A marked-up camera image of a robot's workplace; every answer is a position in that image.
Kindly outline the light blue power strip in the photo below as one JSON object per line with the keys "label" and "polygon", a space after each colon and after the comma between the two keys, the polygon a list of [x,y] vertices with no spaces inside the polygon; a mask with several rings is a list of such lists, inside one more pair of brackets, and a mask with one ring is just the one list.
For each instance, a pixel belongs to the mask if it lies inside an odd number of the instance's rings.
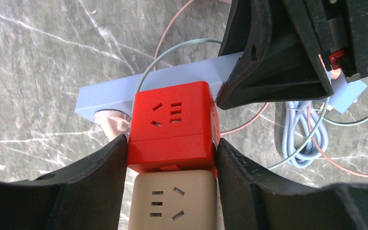
{"label": "light blue power strip", "polygon": [[[141,90],[152,90],[196,81],[206,81],[216,98],[223,83],[229,78],[242,53],[214,57],[175,67],[152,71],[146,77]],[[75,113],[90,121],[101,110],[119,110],[132,115],[132,100],[142,75],[81,87],[75,105]],[[363,81],[347,83],[343,77],[331,81],[334,94],[329,104],[343,114],[368,87]]]}

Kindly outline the peach cube charger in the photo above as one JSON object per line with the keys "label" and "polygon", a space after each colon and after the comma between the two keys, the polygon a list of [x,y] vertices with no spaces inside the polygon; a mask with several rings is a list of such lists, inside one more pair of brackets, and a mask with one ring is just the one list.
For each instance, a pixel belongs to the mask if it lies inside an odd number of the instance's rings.
{"label": "peach cube charger", "polygon": [[139,174],[134,181],[128,229],[224,229],[215,175],[206,170]]}

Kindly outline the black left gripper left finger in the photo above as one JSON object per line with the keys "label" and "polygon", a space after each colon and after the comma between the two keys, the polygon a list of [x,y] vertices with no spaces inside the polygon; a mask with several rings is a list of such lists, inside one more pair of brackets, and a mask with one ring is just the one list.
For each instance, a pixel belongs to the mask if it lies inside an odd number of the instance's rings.
{"label": "black left gripper left finger", "polygon": [[0,230],[116,230],[127,138],[35,180],[0,182]]}

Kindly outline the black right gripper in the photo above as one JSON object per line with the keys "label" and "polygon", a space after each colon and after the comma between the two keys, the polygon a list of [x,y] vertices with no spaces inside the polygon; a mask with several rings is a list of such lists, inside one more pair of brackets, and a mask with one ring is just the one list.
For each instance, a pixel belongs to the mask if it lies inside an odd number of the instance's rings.
{"label": "black right gripper", "polygon": [[234,0],[219,55],[238,52],[219,108],[326,98],[324,67],[368,76],[368,0]]}

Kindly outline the red cube adapter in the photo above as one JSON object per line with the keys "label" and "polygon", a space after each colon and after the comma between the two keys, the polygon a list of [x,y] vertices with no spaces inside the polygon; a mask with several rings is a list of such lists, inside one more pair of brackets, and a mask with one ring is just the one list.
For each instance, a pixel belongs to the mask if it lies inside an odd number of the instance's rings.
{"label": "red cube adapter", "polygon": [[138,173],[181,170],[217,173],[218,119],[205,81],[137,93],[127,166]]}

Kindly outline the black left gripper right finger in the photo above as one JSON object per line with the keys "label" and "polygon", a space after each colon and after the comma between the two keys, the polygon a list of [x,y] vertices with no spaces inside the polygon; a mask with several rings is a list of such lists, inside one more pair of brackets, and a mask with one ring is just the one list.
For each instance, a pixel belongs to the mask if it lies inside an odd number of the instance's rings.
{"label": "black left gripper right finger", "polygon": [[225,139],[216,165],[227,230],[368,230],[368,184],[302,185],[252,161]]}

